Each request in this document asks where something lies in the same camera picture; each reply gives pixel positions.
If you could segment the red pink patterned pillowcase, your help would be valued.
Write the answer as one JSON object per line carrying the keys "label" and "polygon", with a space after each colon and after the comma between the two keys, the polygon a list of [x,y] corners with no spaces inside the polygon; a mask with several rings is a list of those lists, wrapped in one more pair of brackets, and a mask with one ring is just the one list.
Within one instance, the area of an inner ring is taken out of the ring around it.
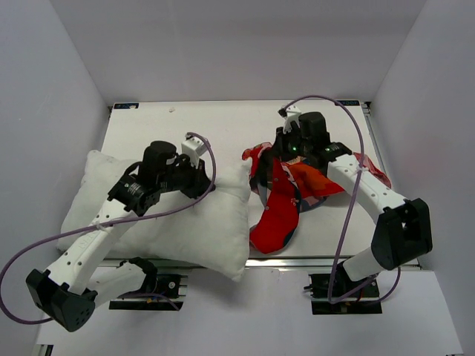
{"label": "red pink patterned pillowcase", "polygon": [[271,254],[286,247],[292,239],[301,213],[317,208],[326,198],[340,194],[344,189],[301,156],[286,162],[280,160],[284,170],[282,182],[259,185],[258,163],[264,151],[272,151],[272,144],[263,142],[247,148],[242,159],[252,161],[249,184],[264,207],[259,222],[250,228],[249,240],[260,253]]}

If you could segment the white pillow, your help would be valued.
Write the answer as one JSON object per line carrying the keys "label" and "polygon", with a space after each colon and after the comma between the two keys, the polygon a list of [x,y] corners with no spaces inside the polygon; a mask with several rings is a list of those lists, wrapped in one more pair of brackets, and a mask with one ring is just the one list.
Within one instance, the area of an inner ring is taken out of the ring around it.
{"label": "white pillow", "polygon": [[[62,223],[72,231],[91,223],[107,193],[132,164],[90,151],[78,193]],[[110,258],[159,257],[193,263],[238,281],[249,258],[250,159],[217,171],[215,190],[198,204],[137,222],[108,253]]]}

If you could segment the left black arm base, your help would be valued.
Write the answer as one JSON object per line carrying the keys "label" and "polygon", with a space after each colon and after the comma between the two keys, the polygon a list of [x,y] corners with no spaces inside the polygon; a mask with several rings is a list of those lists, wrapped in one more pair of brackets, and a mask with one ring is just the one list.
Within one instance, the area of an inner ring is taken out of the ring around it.
{"label": "left black arm base", "polygon": [[184,304],[187,293],[188,276],[184,274],[158,274],[155,290],[138,297],[133,292],[131,297],[112,300],[109,310],[142,312],[178,312]]}

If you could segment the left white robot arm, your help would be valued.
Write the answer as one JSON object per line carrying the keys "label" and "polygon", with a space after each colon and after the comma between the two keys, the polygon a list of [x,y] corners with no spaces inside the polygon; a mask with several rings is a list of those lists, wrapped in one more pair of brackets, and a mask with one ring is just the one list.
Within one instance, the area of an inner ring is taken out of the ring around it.
{"label": "left white robot arm", "polygon": [[152,142],[108,192],[91,224],[76,231],[70,248],[44,271],[29,273],[26,284],[36,306],[75,332],[104,303],[155,295],[157,267],[141,257],[125,260],[101,277],[93,274],[119,239],[149,217],[162,194],[179,191],[197,203],[213,190],[215,178],[207,176],[201,158],[211,151],[208,140],[195,133],[188,133],[180,148]]}

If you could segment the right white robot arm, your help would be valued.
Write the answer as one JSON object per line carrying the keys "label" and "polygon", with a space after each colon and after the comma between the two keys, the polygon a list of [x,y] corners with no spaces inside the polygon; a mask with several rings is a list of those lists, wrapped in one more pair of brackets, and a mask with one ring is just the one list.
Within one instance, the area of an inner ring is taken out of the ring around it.
{"label": "right white robot arm", "polygon": [[418,198],[408,200],[374,176],[364,167],[364,157],[357,156],[346,145],[331,142],[326,121],[319,112],[301,113],[281,109],[285,124],[277,128],[274,144],[261,151],[255,164],[256,180],[265,177],[265,162],[272,163],[272,188],[260,222],[252,230],[255,247],[268,253],[262,236],[275,227],[278,220],[288,226],[281,228],[289,239],[298,224],[304,197],[296,184],[295,175],[282,165],[284,158],[299,156],[308,160],[308,168],[343,188],[376,224],[368,248],[337,263],[331,278],[343,295],[356,293],[362,280],[382,271],[391,271],[427,254],[433,249],[430,212],[426,202]]}

